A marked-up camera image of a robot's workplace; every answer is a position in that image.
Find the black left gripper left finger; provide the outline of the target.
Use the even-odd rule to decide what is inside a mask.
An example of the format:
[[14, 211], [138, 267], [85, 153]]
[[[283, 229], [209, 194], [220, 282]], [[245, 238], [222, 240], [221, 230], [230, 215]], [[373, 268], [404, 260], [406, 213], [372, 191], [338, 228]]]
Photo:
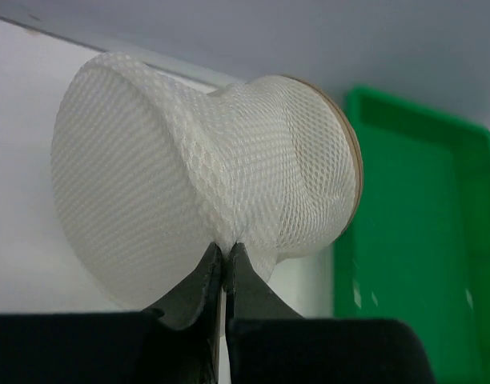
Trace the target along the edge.
[[144, 383], [216, 383], [223, 256], [211, 243], [178, 285], [146, 308], [154, 319], [144, 344]]

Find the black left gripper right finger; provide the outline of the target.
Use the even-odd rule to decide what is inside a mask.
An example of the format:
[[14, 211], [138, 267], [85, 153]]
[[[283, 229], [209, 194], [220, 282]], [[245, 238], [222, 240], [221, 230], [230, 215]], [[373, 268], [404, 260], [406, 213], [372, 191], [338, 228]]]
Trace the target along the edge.
[[225, 333], [233, 383], [296, 383], [300, 373], [283, 332], [303, 321], [255, 272], [236, 243], [226, 265]]

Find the white mesh laundry bag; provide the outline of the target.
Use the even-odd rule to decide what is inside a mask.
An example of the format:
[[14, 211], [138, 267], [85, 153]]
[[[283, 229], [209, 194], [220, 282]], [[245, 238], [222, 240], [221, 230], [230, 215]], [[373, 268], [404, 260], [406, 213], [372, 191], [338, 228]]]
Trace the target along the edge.
[[50, 164], [67, 241], [126, 310], [161, 298], [211, 243], [244, 244], [268, 280], [332, 244], [363, 191], [359, 140], [317, 87], [270, 75], [204, 93], [120, 53], [74, 76]]

